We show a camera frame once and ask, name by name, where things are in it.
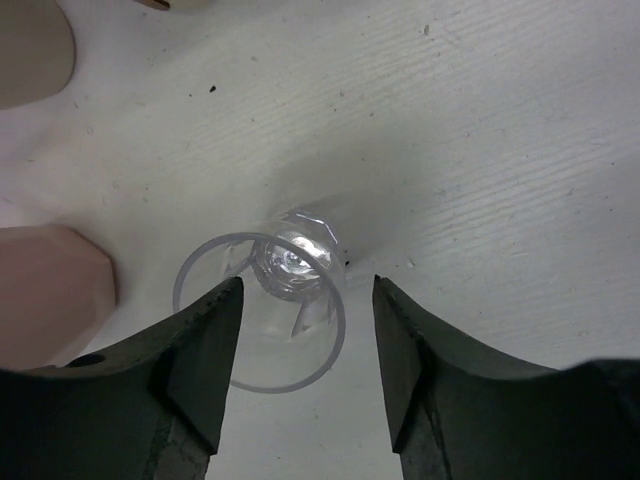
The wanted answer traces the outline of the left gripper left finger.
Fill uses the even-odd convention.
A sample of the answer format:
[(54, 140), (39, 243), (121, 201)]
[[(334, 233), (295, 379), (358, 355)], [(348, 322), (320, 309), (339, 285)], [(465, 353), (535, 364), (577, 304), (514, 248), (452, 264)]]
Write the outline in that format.
[(1, 374), (5, 479), (202, 479), (217, 453), (242, 320), (229, 278), (118, 343)]

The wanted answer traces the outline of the clear glass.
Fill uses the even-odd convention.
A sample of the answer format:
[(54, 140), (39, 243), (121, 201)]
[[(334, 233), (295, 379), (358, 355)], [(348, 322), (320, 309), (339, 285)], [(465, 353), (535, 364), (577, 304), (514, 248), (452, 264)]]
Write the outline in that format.
[(220, 282), (244, 283), (231, 383), (285, 394), (334, 366), (346, 336), (345, 253), (329, 222), (293, 209), (246, 231), (212, 238), (178, 270), (172, 307), (180, 311)]

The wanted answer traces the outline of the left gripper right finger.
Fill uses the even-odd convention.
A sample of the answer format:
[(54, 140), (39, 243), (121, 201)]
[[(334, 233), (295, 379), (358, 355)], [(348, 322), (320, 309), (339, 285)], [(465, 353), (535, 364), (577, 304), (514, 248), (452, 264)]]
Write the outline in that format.
[(554, 370), (494, 349), (391, 280), (372, 291), (392, 449), (407, 479), (635, 479), (639, 363)]

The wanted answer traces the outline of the metal cup with cream label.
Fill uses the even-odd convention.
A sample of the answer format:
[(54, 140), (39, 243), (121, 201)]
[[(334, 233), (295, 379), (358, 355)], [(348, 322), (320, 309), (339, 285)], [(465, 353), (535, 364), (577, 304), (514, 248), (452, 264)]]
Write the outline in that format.
[(136, 0), (145, 7), (170, 12), (191, 12), (203, 9), (212, 3), (212, 0)]

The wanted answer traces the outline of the pink ceramic mug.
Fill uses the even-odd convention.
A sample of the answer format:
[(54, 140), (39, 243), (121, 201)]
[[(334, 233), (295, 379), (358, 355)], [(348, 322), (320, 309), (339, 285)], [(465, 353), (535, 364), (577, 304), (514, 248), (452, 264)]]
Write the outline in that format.
[(110, 257), (61, 225), (1, 230), (1, 367), (62, 366), (113, 313)]

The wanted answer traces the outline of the beige plastic cup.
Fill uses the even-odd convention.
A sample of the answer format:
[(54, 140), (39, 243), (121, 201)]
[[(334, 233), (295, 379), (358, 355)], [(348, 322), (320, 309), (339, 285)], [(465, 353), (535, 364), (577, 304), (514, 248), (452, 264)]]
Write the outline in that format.
[(55, 1), (1, 3), (1, 107), (46, 99), (69, 83), (76, 46), (69, 21)]

